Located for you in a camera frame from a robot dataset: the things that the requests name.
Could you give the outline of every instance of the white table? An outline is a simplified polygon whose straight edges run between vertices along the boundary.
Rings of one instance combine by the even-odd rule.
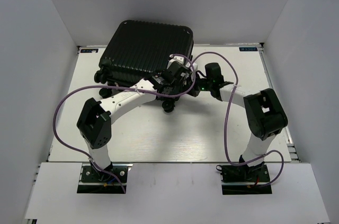
[[[134,164],[127,193],[77,194],[81,163],[42,163],[26,219],[38,224],[329,222],[310,164],[286,164],[267,195],[222,195],[215,164]],[[271,177],[278,163],[267,165]]]
[[[69,91],[94,85],[104,51],[80,53]],[[238,47],[194,47],[193,56],[205,51],[219,52],[227,57],[239,75],[241,86],[252,90],[269,87],[259,52],[240,52]],[[234,81],[233,72],[224,60],[215,55],[198,59],[199,69],[209,62],[220,64],[224,79]],[[98,89],[89,89],[72,96],[65,104],[58,123],[58,132],[68,144],[87,151],[76,122],[84,102],[100,99]],[[224,120],[227,102],[220,102],[203,92],[197,98],[182,96],[174,112],[164,113],[161,101],[136,108],[121,117],[112,126],[112,139],[108,143],[113,162],[225,162]],[[228,148],[231,160],[238,161],[245,150],[250,130],[245,110],[233,105],[228,125]],[[278,135],[270,149],[282,152],[285,161],[291,158],[287,149],[287,133]],[[87,162],[86,156],[62,146],[55,138],[49,156],[50,162]],[[279,155],[271,154],[267,162],[280,162]]]

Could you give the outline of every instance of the black suitcase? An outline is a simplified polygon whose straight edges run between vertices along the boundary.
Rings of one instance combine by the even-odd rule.
[[[97,83],[130,87],[167,68],[169,55],[191,56],[193,32],[185,26],[127,20],[122,22],[102,55]]]

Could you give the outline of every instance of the purple cable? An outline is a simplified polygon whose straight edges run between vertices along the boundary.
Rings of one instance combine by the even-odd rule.
[[[217,52],[204,52],[204,53],[201,53],[201,54],[199,54],[192,62],[194,63],[199,57],[201,57],[201,56],[203,56],[203,55],[205,55],[205,54],[208,54],[208,53],[213,54],[213,55],[217,55],[217,56],[221,57],[225,62],[227,62],[228,65],[229,65],[229,66],[231,67],[231,69],[233,70],[233,73],[234,73],[235,79],[236,79],[236,80],[235,80],[235,86],[233,87],[233,90],[232,90],[231,95],[230,95],[230,97],[229,97],[229,101],[228,101],[228,105],[227,105],[227,111],[226,111],[226,117],[225,117],[225,125],[224,125],[224,148],[225,148],[226,159],[227,159],[227,161],[228,161],[232,166],[244,166],[244,165],[247,165],[247,164],[249,164],[249,163],[255,162],[256,160],[259,160],[259,159],[261,159],[261,158],[263,158],[263,157],[265,157],[265,156],[267,156],[267,155],[269,155],[269,154],[271,154],[271,153],[277,153],[277,154],[279,154],[280,157],[281,157],[281,168],[280,168],[280,170],[279,170],[277,176],[276,176],[273,180],[271,180],[270,182],[265,183],[265,184],[263,184],[263,185],[259,185],[259,186],[260,186],[260,187],[264,187],[264,186],[270,185],[270,184],[272,184],[273,182],[275,182],[275,181],[279,178],[279,176],[281,175],[282,170],[283,170],[283,168],[284,168],[284,157],[282,156],[281,152],[279,152],[279,151],[277,151],[277,150],[271,150],[271,151],[267,152],[267,153],[264,154],[264,155],[258,156],[258,157],[254,158],[254,159],[251,159],[251,160],[248,160],[248,161],[242,162],[242,163],[234,163],[234,162],[232,162],[231,159],[230,159],[230,157],[229,157],[229,155],[228,155],[228,148],[227,148],[227,123],[228,123],[228,117],[229,117],[229,112],[230,112],[230,108],[231,108],[233,96],[234,96],[234,93],[235,93],[235,91],[236,91],[237,85],[238,85],[238,83],[239,83],[239,78],[238,78],[238,74],[237,74],[237,72],[235,71],[233,65],[232,65],[232,64],[231,64],[224,56],[222,56],[221,54],[219,54],[219,53],[217,53]]]
[[[194,87],[194,84],[195,84],[195,70],[194,70],[193,62],[191,62],[191,61],[189,60],[189,58],[187,58],[187,57],[184,56],[184,55],[174,54],[174,56],[180,56],[180,57],[183,57],[183,58],[186,59],[186,60],[188,61],[188,63],[190,64],[190,68],[191,68],[192,71],[193,71],[193,82],[192,82],[192,85],[190,86],[190,88],[187,89],[187,90],[186,90],[185,92],[183,92],[183,93],[179,93],[179,94],[175,94],[175,95],[167,95],[167,94],[155,93],[155,92],[151,92],[151,91],[143,90],[143,89],[138,89],[138,92],[141,92],[141,93],[149,93],[149,94],[153,94],[153,95],[156,95],[156,96],[159,96],[159,97],[169,97],[169,98],[180,97],[180,96],[182,96],[182,95],[188,93],[188,92]],[[79,89],[76,89],[76,90],[70,92],[69,94],[67,94],[67,95],[59,102],[59,104],[57,105],[57,107],[56,107],[56,109],[55,109],[55,112],[54,112],[54,115],[53,115],[53,133],[54,133],[56,139],[57,139],[62,145],[68,147],[68,148],[71,149],[71,150],[78,151],[79,153],[82,153],[82,154],[86,155],[86,156],[89,158],[90,162],[93,164],[93,166],[94,166],[97,170],[99,170],[99,171],[101,171],[101,172],[103,172],[103,173],[106,173],[106,174],[109,174],[109,175],[113,176],[113,177],[118,181],[118,183],[120,184],[120,186],[121,186],[123,192],[126,193],[125,188],[123,187],[121,181],[119,180],[119,178],[118,178],[116,175],[114,175],[113,173],[108,172],[108,171],[102,169],[101,167],[99,167],[95,162],[92,161],[93,158],[92,158],[92,156],[91,156],[89,153],[87,153],[87,152],[85,152],[85,151],[83,151],[83,150],[81,150],[81,149],[78,149],[78,148],[76,148],[76,147],[70,146],[69,144],[63,142],[62,139],[59,137],[58,132],[57,132],[57,116],[58,116],[59,110],[60,110],[61,106],[63,105],[63,103],[64,103],[69,97],[71,97],[73,94],[75,94],[75,93],[77,93],[77,92],[80,92],[80,91],[83,91],[83,90],[86,90],[86,89],[93,89],[93,88],[108,88],[108,89],[116,89],[116,90],[125,90],[125,91],[130,91],[130,92],[134,92],[134,91],[135,91],[134,88],[121,87],[121,86],[90,85],[90,86],[84,86],[84,87],[81,87],[81,88],[79,88]]]

